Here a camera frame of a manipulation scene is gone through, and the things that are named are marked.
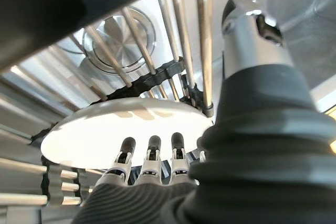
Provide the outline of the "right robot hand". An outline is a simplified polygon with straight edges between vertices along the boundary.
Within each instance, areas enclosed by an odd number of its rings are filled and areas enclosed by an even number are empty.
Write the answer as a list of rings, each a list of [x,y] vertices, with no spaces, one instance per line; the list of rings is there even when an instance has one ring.
[[[216,121],[205,161],[177,183],[105,174],[74,223],[335,223],[335,120],[317,111],[277,25],[255,0],[228,0]]]

